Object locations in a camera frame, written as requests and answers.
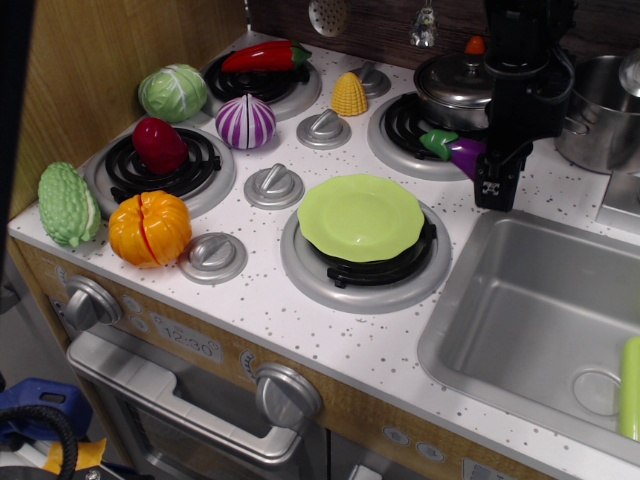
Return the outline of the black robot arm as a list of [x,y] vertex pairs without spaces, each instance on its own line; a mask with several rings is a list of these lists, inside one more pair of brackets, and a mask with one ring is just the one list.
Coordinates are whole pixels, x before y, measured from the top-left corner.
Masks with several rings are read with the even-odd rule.
[[561,47],[574,26],[573,1],[486,1],[492,78],[486,152],[476,160],[477,206],[512,209],[520,172],[540,139],[559,136],[574,88],[573,61]]

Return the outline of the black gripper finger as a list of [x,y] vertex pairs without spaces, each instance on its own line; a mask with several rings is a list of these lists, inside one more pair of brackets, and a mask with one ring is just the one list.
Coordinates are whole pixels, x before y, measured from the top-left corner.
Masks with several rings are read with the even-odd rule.
[[483,209],[511,211],[521,171],[531,153],[532,145],[524,144],[509,158],[497,151],[480,154],[473,180],[475,204]]

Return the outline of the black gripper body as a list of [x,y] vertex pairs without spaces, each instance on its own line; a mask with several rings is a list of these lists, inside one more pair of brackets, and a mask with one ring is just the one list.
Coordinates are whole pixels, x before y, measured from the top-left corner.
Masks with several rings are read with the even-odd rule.
[[489,159],[513,160],[532,142],[562,133],[574,87],[574,64],[563,48],[550,48],[538,64],[489,52],[485,68],[493,77]]

